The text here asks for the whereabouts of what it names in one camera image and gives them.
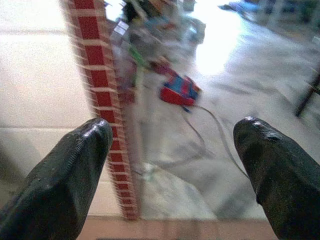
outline gray floor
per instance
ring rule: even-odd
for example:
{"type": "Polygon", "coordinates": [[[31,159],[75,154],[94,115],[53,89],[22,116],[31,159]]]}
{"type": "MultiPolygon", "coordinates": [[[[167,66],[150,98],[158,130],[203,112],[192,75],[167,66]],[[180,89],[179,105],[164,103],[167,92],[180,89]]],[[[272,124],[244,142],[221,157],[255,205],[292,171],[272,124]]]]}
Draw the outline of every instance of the gray floor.
{"type": "MultiPolygon", "coordinates": [[[[267,121],[296,140],[319,163],[320,96],[312,100],[301,118],[294,116],[306,82],[314,74],[319,51],[246,21],[234,12],[220,10],[213,2],[197,4],[193,13],[206,23],[204,42],[168,48],[167,55],[175,59],[173,69],[191,77],[202,89],[198,105],[212,111],[222,123],[239,164],[232,132],[236,122],[247,116],[267,121]]],[[[141,129],[146,161],[193,185],[212,211],[213,219],[265,219],[251,183],[228,158],[215,122],[206,112],[192,109],[188,118],[206,142],[206,153],[198,156],[200,141],[184,122],[182,109],[158,98],[164,80],[155,73],[144,75],[142,108],[146,114],[141,129]]],[[[148,186],[150,179],[161,182],[157,171],[153,174],[153,178],[145,180],[148,186]]],[[[185,199],[194,194],[188,195],[183,188],[172,190],[168,179],[166,183],[168,187],[162,184],[158,193],[150,194],[150,188],[146,188],[143,201],[148,206],[142,206],[143,216],[162,218],[163,213],[157,212],[159,208],[155,206],[159,206],[160,196],[170,191],[175,194],[169,194],[174,197],[167,199],[167,205],[181,208],[181,212],[186,208],[185,204],[180,205],[178,196],[185,199]]],[[[206,208],[202,205],[199,203],[199,209],[206,208]]]]}

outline concrete floor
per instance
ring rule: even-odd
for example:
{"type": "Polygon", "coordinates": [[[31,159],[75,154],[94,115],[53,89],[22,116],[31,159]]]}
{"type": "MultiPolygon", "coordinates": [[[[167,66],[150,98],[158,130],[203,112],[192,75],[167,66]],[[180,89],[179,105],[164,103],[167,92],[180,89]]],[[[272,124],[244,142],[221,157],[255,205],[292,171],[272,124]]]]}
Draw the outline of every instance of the concrete floor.
{"type": "MultiPolygon", "coordinates": [[[[192,14],[206,23],[203,43],[167,48],[166,53],[175,60],[173,69],[191,77],[203,90],[197,104],[219,119],[238,163],[241,164],[232,132],[236,122],[247,116],[267,121],[298,142],[319,163],[320,96],[314,97],[301,118],[295,117],[294,110],[306,91],[306,82],[314,74],[320,52],[246,21],[234,12],[220,10],[214,1],[198,1],[192,14]]],[[[200,142],[184,122],[181,108],[158,98],[164,80],[156,73],[144,75],[142,101],[146,115],[141,129],[146,161],[193,185],[212,211],[211,215],[205,213],[204,218],[266,219],[250,181],[228,158],[213,119],[200,109],[191,109],[188,118],[206,142],[206,153],[197,156],[200,142]]],[[[171,210],[180,208],[180,217],[189,206],[180,204],[179,198],[191,199],[195,194],[188,194],[183,187],[172,190],[168,179],[158,188],[158,194],[154,189],[150,194],[150,185],[156,188],[152,179],[161,182],[153,174],[158,173],[145,178],[148,187],[142,196],[142,216],[174,218],[171,210]],[[175,194],[168,194],[166,189],[175,194]],[[175,197],[159,203],[160,196],[166,194],[175,197]],[[157,211],[156,206],[163,205],[166,213],[157,211]]]]}

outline cable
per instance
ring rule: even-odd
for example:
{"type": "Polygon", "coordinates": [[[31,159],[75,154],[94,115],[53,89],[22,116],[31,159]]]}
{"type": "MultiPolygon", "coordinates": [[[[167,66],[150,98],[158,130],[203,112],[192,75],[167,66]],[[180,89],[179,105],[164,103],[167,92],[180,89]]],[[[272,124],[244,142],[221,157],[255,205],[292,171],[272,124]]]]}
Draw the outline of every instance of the cable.
{"type": "MultiPolygon", "coordinates": [[[[211,115],[211,117],[214,119],[217,127],[218,127],[218,131],[219,131],[219,134],[220,134],[220,138],[222,140],[222,143],[223,143],[223,146],[224,146],[224,149],[226,151],[226,153],[228,154],[229,158],[231,159],[232,163],[239,169],[239,171],[245,175],[248,179],[248,175],[240,168],[240,166],[237,164],[236,160],[234,159],[234,156],[232,155],[231,151],[230,151],[230,148],[228,147],[228,143],[227,143],[227,139],[226,139],[226,135],[224,133],[224,130],[222,128],[222,125],[221,123],[219,122],[219,120],[216,118],[216,116],[211,112],[209,111],[208,109],[206,109],[205,107],[203,106],[199,106],[199,105],[194,105],[193,107],[195,108],[198,108],[198,109],[202,109],[204,111],[206,111],[207,113],[209,113],[211,115]]],[[[191,123],[188,121],[188,119],[186,117],[183,118],[186,123],[193,129],[193,131],[198,135],[200,136],[199,132],[191,125],[191,123]]]]}

